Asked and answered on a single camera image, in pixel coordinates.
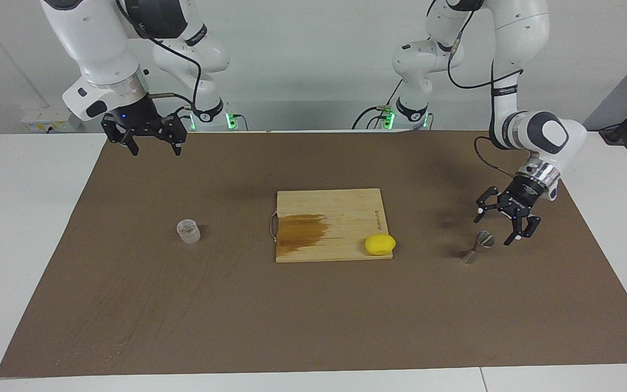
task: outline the transparent cup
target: transparent cup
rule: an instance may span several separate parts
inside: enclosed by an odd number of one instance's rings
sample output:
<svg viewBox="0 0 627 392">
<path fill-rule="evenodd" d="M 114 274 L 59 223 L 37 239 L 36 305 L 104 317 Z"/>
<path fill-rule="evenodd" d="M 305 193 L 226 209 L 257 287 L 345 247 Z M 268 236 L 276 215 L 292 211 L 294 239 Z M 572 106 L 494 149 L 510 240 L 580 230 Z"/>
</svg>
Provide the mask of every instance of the transparent cup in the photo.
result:
<svg viewBox="0 0 627 392">
<path fill-rule="evenodd" d="M 195 223 L 192 219 L 180 221 L 176 230 L 181 236 L 182 241 L 188 245 L 197 243 L 197 241 L 200 240 L 200 229 L 198 228 L 197 223 Z"/>
</svg>

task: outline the cutting board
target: cutting board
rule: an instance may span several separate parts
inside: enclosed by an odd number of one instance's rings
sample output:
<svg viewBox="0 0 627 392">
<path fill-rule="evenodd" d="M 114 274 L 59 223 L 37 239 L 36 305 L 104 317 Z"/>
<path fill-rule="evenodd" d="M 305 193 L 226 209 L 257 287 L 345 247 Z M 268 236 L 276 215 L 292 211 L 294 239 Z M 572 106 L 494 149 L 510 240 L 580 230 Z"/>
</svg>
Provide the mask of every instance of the cutting board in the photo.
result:
<svg viewBox="0 0 627 392">
<path fill-rule="evenodd" d="M 364 240 L 388 234 L 380 189 L 277 193 L 276 262 L 388 260 L 372 256 Z"/>
</svg>

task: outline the white table surface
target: white table surface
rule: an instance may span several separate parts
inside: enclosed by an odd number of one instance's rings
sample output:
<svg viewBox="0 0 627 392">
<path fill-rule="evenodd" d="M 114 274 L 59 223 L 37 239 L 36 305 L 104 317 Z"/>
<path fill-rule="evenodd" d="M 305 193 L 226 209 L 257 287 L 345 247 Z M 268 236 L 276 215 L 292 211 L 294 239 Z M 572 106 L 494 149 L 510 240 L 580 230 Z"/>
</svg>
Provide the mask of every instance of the white table surface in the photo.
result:
<svg viewBox="0 0 627 392">
<path fill-rule="evenodd" d="M 0 361 L 104 143 L 103 134 L 0 136 Z M 627 290 L 627 151 L 590 134 L 564 181 Z M 627 365 L 0 379 L 0 390 L 602 392 L 627 390 Z"/>
</svg>

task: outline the yellow lemon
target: yellow lemon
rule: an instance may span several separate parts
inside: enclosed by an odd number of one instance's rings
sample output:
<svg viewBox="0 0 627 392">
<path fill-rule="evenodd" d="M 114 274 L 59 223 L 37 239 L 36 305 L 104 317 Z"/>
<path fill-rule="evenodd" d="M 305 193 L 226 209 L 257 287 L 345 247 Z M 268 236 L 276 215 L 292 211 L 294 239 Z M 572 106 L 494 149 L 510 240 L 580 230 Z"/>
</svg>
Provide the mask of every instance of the yellow lemon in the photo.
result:
<svg viewBox="0 0 627 392">
<path fill-rule="evenodd" d="M 389 234 L 376 234 L 364 241 L 364 249 L 373 256 L 384 256 L 393 252 L 396 240 Z"/>
</svg>

